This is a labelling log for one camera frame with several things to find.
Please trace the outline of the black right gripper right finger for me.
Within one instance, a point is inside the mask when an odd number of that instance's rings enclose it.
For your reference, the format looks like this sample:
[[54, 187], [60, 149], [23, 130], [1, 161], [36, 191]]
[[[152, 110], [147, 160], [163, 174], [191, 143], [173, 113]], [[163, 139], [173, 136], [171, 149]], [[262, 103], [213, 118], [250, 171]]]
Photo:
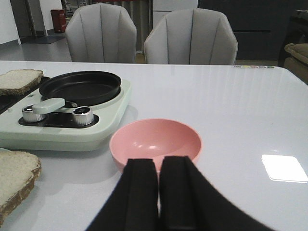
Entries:
[[160, 171], [164, 231], [268, 231], [219, 193], [188, 157], [167, 156]]

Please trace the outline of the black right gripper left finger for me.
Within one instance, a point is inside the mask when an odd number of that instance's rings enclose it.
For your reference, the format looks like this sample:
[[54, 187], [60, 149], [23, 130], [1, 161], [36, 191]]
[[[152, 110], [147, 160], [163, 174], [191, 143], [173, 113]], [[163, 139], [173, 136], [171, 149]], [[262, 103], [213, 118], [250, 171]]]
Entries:
[[155, 231], [158, 179], [151, 159], [129, 159], [90, 231]]

